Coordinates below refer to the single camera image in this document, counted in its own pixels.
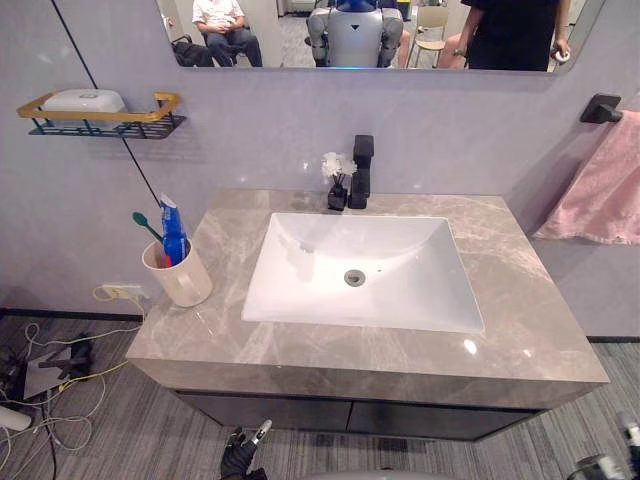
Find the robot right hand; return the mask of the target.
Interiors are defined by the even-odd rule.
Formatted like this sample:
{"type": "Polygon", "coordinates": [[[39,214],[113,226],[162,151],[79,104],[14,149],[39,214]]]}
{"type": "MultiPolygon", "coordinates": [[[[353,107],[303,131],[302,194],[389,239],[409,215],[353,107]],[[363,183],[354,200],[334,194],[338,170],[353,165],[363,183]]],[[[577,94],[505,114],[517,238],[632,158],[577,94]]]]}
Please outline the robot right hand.
{"type": "MultiPolygon", "coordinates": [[[[619,412],[617,421],[629,451],[631,478],[638,479],[639,422],[627,412],[619,412]]],[[[568,479],[626,479],[626,476],[610,456],[597,454],[579,460],[568,479]]]]}

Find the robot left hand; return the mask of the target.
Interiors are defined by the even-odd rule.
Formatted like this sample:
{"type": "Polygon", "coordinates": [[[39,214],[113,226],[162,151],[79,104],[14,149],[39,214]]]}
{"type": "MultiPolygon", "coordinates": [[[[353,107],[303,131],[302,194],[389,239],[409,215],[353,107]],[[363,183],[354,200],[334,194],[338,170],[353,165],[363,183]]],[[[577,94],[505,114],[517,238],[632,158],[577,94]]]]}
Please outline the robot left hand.
{"type": "Polygon", "coordinates": [[[266,419],[257,431],[247,438],[241,427],[237,427],[230,435],[220,462],[222,479],[262,479],[267,480],[263,468],[250,471],[258,445],[272,427],[272,420],[266,419]]]}

